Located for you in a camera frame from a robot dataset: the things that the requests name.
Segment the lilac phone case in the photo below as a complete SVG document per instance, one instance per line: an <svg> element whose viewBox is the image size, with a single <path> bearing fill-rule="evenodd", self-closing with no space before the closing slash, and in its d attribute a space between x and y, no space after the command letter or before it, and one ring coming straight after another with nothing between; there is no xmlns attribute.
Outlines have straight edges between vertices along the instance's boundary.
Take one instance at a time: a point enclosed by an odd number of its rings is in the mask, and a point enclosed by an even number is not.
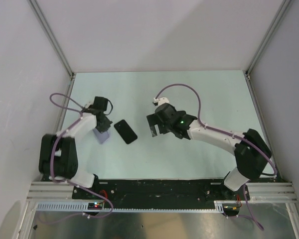
<svg viewBox="0 0 299 239"><path fill-rule="evenodd" d="M109 131L99 132L96 128L94 128L93 133L99 144L104 144L110 138Z"/></svg>

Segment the black smartphone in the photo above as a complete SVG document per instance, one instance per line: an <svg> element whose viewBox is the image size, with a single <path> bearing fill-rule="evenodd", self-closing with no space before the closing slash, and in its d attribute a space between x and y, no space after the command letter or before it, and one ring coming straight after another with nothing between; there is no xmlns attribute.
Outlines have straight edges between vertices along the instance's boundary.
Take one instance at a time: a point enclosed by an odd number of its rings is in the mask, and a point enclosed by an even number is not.
<svg viewBox="0 0 299 239"><path fill-rule="evenodd" d="M115 123L114 128L126 144L131 144L138 139L136 133L124 119Z"/></svg>

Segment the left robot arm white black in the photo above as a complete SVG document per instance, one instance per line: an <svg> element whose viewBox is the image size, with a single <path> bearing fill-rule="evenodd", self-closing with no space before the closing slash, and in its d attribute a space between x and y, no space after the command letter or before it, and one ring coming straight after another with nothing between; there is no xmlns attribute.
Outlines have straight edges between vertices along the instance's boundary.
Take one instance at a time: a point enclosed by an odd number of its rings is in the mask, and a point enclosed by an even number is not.
<svg viewBox="0 0 299 239"><path fill-rule="evenodd" d="M106 113L108 105L113 109L111 101L104 97L95 97L94 101L74 110L79 118L65 130L56 134L45 134L41 140L39 156L39 172L50 176L56 182L71 181L83 187L83 193L90 199L100 195L101 187L98 177L84 169L79 162L76 143L88 133L93 132L97 141L102 144L109 138L112 121Z"/></svg>

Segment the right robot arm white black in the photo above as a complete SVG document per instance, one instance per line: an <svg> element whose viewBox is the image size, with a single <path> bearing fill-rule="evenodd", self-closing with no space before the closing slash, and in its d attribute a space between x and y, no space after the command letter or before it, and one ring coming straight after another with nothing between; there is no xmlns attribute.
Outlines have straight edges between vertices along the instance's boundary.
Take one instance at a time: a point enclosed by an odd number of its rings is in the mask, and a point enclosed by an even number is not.
<svg viewBox="0 0 299 239"><path fill-rule="evenodd" d="M158 106L147 120L153 137L172 133L179 139L203 141L234 155L236 166L220 187L221 196L227 200L233 199L245 183L258 179L271 162L272 152L254 129L233 133L207 126L169 103Z"/></svg>

